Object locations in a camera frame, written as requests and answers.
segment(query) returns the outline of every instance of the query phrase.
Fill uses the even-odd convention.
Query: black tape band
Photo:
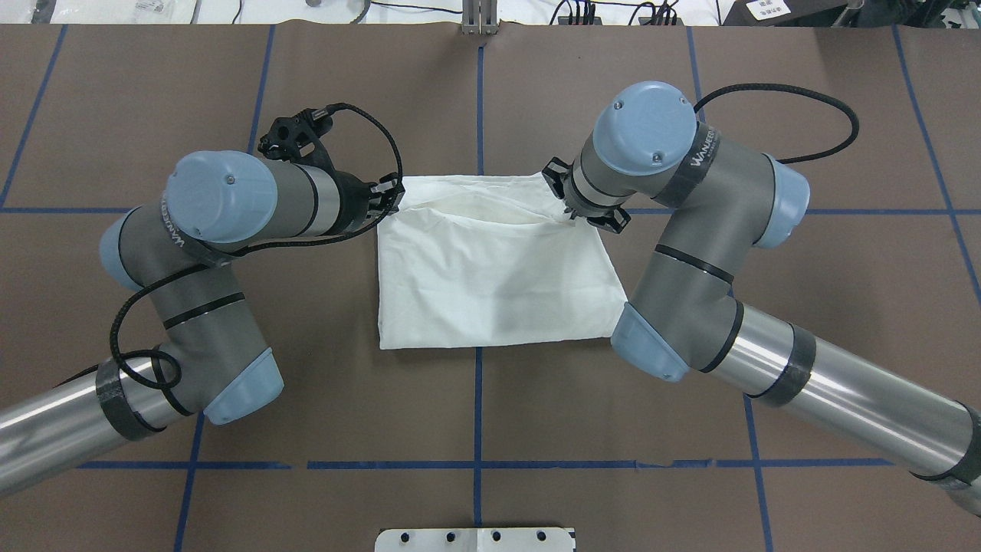
[[[967,444],[967,450],[964,451],[964,456],[960,458],[960,461],[953,468],[944,471],[940,475],[919,475],[914,473],[913,476],[940,486],[949,485],[949,482],[945,481],[945,479],[950,478],[969,485],[974,479],[981,476],[981,416],[968,405],[964,403],[959,404],[971,416],[971,441]]]
[[[313,181],[313,177],[311,177],[303,169],[300,169],[300,172],[303,173],[303,176],[307,177],[307,182],[310,183],[310,189],[313,190],[313,212],[310,213],[310,220],[307,222],[307,225],[303,227],[303,230],[300,230],[296,235],[294,235],[294,238],[302,235],[307,230],[310,230],[310,227],[313,226],[313,221],[317,220],[317,211],[320,210],[320,192],[317,191],[317,183],[315,183]]]
[[[794,345],[787,366],[780,372],[780,377],[766,391],[759,395],[749,395],[751,399],[759,399],[764,405],[782,407],[792,401],[810,380],[810,371],[814,368],[814,357],[817,354],[817,340],[814,334],[791,324],[794,330]]]
[[[668,255],[669,257],[680,260],[686,264],[690,264],[691,266],[697,268],[698,270],[701,270],[702,272],[707,272],[727,284],[732,284],[733,280],[736,279],[732,274],[726,272],[725,270],[722,270],[721,268],[715,266],[714,264],[707,263],[696,256],[691,256],[685,253],[684,251],[678,251],[675,248],[670,248],[665,244],[657,244],[657,246],[654,247],[654,250],[661,254],[665,254]]]
[[[696,186],[705,180],[715,154],[719,151],[719,133],[706,124],[698,123],[692,148],[675,169],[675,174],[654,200],[671,208],[678,208]]]
[[[743,314],[744,314],[743,302],[736,301],[736,318],[733,320],[733,327],[729,330],[729,337],[726,338],[725,344],[722,345],[722,349],[719,350],[719,354],[712,359],[712,362],[708,364],[705,368],[699,370],[701,373],[708,373],[719,366],[722,360],[729,355],[732,351],[733,344],[736,343],[736,336],[739,335],[739,331],[743,328]]]
[[[171,213],[167,207],[167,199],[165,197],[160,198],[160,221],[164,225],[164,230],[170,234],[171,241],[174,242],[174,245],[200,261],[201,264],[217,268],[231,263],[240,256],[211,248],[204,242],[189,236],[178,228],[174,224],[174,221],[171,220]]]
[[[158,345],[154,347],[153,350],[160,351],[160,346]],[[150,363],[153,366],[153,375],[156,377],[156,380],[167,381],[164,378],[164,369],[160,366],[160,359],[157,359],[156,357],[150,357]],[[160,392],[163,393],[164,399],[167,399],[167,404],[170,405],[172,409],[177,411],[178,414],[183,416],[188,416],[193,414],[191,411],[183,407],[181,402],[178,401],[178,398],[174,396],[174,391],[170,387],[161,389]]]
[[[191,318],[196,318],[196,317],[198,317],[198,316],[200,316],[202,314],[207,314],[208,312],[211,312],[212,310],[217,310],[217,309],[219,309],[219,308],[221,308],[223,306],[226,306],[226,305],[229,305],[229,304],[232,304],[232,303],[238,303],[239,301],[242,301],[244,299],[245,299],[245,294],[239,292],[237,294],[231,294],[229,296],[224,296],[221,299],[215,299],[214,301],[211,301],[209,303],[203,304],[201,306],[196,306],[195,308],[192,308],[191,310],[186,310],[186,311],[182,312],[181,314],[178,314],[177,316],[173,316],[171,318],[168,318],[168,319],[164,320],[164,329],[165,330],[169,330],[169,329],[173,328],[174,326],[176,326],[178,324],[183,324],[183,323],[187,322],[187,320],[190,320]]]
[[[103,362],[95,372],[95,395],[109,424],[128,441],[139,441],[165,429],[150,425],[129,407],[119,367],[111,360]]]

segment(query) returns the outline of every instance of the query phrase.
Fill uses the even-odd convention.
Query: blue tape line
[[[484,46],[477,48],[477,174],[484,176]]]
[[[293,469],[282,462],[198,462],[196,469]]]
[[[474,527],[484,522],[483,474],[484,463],[484,348],[474,352]]]
[[[698,55],[695,52],[695,33],[691,27],[685,27],[688,33],[688,57],[692,60],[692,80],[695,82],[695,102],[701,101],[701,80],[698,77]],[[705,110],[698,112],[698,120],[705,122]]]
[[[636,460],[501,460],[483,461],[485,469],[706,469],[711,460],[676,460],[663,466]]]
[[[248,135],[248,146],[245,153],[252,154],[255,149],[255,135],[259,131],[259,113],[262,111],[262,96],[266,93],[266,77],[269,75],[269,60],[273,56],[273,40],[276,38],[276,26],[269,26],[269,36],[266,38],[266,58],[262,62],[262,76],[259,77],[259,92],[255,96],[255,110],[252,112],[252,131]]]
[[[95,460],[77,469],[187,469],[187,462],[141,460]]]
[[[670,215],[674,213],[674,209],[633,208],[633,209],[627,209],[627,212],[632,215]]]
[[[307,469],[472,469],[469,460],[408,460],[391,462],[308,462]]]
[[[752,452],[752,470],[756,476],[756,498],[759,501],[759,519],[763,525],[763,542],[766,552],[773,552],[773,535],[770,532],[770,513],[766,508],[766,487],[763,485],[763,469],[760,466],[759,446],[756,442],[756,422],[752,416],[752,401],[743,395],[746,426],[749,429],[749,450]]]
[[[129,213],[132,207],[0,207],[0,213],[27,215],[77,215]]]
[[[95,460],[77,469],[188,469],[190,462],[155,460]],[[195,469],[292,469],[282,462],[198,462]]]
[[[632,215],[670,215],[674,209],[634,207],[627,209]],[[923,216],[949,215],[948,209],[807,209],[808,215],[890,215]],[[981,215],[981,209],[954,209],[957,215]]]
[[[719,460],[719,468],[865,468],[894,466],[883,458],[800,458],[786,460]]]
[[[477,48],[477,174],[484,175],[484,48]],[[484,524],[484,349],[474,352],[474,527]]]
[[[946,215],[946,209],[807,209],[808,215]]]
[[[974,298],[981,305],[981,285],[978,284],[978,276],[974,271],[974,263],[971,255],[967,252],[967,244],[964,242],[964,235],[960,231],[960,224],[957,223],[957,216],[954,211],[954,202],[951,201],[951,194],[944,181],[944,174],[940,170],[940,163],[937,162],[937,154],[933,149],[933,141],[930,133],[926,130],[926,123],[923,121],[923,114],[920,112],[919,101],[916,100],[916,91],[913,89],[913,82],[909,78],[909,68],[906,66],[906,56],[903,52],[903,41],[900,40],[900,29],[893,25],[893,40],[896,42],[896,52],[900,56],[900,67],[903,69],[903,79],[906,82],[906,92],[909,94],[909,101],[913,106],[913,114],[916,115],[916,124],[919,125],[920,132],[923,134],[923,142],[926,143],[926,151],[930,155],[930,163],[933,165],[933,173],[937,177],[937,184],[940,186],[940,195],[944,198],[944,205],[951,217],[951,224],[954,226],[954,234],[957,238],[957,246],[960,248],[960,255],[963,257],[967,274],[970,276],[971,285],[974,288]]]
[[[181,499],[181,516],[178,518],[177,536],[174,538],[174,552],[183,549],[184,531],[187,529],[187,514],[190,512],[190,495],[194,490],[194,472],[197,468],[197,455],[201,451],[201,433],[204,430],[204,414],[197,415],[194,425],[194,440],[190,446],[190,460],[187,462],[187,479],[184,481],[184,494]]]
[[[17,151],[14,152],[14,160],[11,161],[10,171],[7,172],[7,180],[4,181],[3,190],[0,190],[0,207],[3,207],[4,202],[7,201],[10,186],[14,183],[14,175],[17,174],[18,165],[21,164],[21,155],[24,153],[25,146],[27,146],[27,137],[30,136],[30,129],[34,126],[34,117],[37,116],[37,110],[41,106],[41,98],[44,97],[44,91],[48,87],[48,81],[51,79],[51,73],[55,69],[55,62],[58,61],[58,54],[61,52],[61,46],[65,42],[65,34],[67,33],[68,26],[62,25],[61,31],[58,33],[58,41],[55,42],[55,49],[52,50],[51,59],[48,60],[48,68],[44,71],[41,86],[37,89],[37,95],[34,97],[34,104],[30,106],[30,113],[27,115],[27,122],[24,124],[24,132],[21,133],[21,141],[17,144]]]

